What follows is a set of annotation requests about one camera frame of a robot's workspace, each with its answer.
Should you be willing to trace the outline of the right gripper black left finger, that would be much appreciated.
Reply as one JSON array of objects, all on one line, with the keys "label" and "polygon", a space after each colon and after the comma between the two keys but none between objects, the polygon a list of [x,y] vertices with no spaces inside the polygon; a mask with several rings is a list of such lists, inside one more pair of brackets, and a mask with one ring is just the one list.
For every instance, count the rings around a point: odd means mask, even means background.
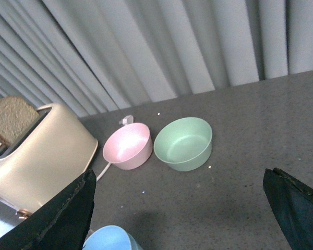
[{"label": "right gripper black left finger", "polygon": [[0,238],[0,249],[82,249],[94,209],[96,176],[88,170]]}]

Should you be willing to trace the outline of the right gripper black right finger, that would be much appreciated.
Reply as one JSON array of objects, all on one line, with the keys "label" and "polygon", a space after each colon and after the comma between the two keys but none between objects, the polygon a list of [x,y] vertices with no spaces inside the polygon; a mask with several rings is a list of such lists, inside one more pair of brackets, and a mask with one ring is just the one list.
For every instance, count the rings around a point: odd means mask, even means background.
[{"label": "right gripper black right finger", "polygon": [[291,249],[313,249],[313,189],[274,168],[265,170],[263,190]]}]

